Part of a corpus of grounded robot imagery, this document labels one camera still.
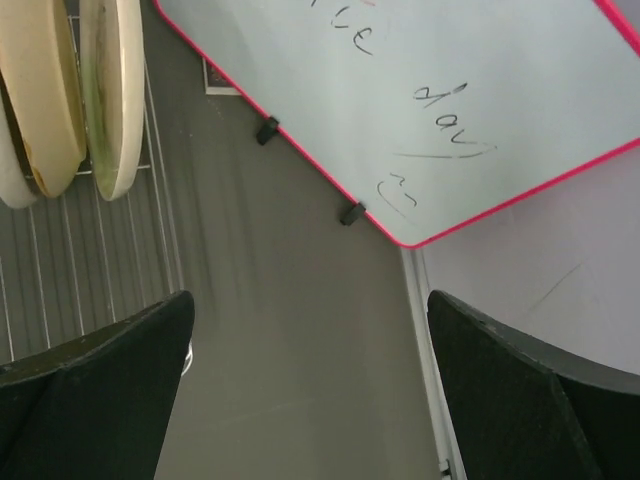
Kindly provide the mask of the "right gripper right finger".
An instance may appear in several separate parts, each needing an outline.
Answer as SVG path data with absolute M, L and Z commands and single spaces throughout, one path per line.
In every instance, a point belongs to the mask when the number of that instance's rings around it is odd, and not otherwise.
M 639 377 L 507 326 L 444 291 L 427 317 L 469 479 L 636 479 Z

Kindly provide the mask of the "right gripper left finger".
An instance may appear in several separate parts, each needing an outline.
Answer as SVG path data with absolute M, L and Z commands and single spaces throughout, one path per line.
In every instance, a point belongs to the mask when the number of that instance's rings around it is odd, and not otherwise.
M 178 291 L 2 365 L 2 478 L 153 478 L 194 320 L 192 294 Z

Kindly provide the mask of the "blue and cream plate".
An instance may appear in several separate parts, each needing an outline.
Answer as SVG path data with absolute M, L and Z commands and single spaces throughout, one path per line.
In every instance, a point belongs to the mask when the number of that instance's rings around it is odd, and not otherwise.
M 1 200 L 12 209 L 32 205 L 38 196 L 25 178 L 24 148 L 4 79 L 1 79 Z

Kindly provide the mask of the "bird plate with orange leaves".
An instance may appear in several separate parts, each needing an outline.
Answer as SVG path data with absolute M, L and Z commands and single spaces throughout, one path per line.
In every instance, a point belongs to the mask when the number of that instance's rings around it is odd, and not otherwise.
M 34 180 L 60 196 L 87 152 L 72 28 L 63 1 L 1 3 L 1 74 Z

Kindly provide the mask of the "green tinted branch plate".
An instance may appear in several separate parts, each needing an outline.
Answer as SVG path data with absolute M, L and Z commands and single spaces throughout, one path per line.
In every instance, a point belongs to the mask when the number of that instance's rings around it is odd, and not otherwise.
M 138 1 L 79 3 L 80 78 L 98 191 L 116 200 L 132 187 L 144 131 L 144 37 Z

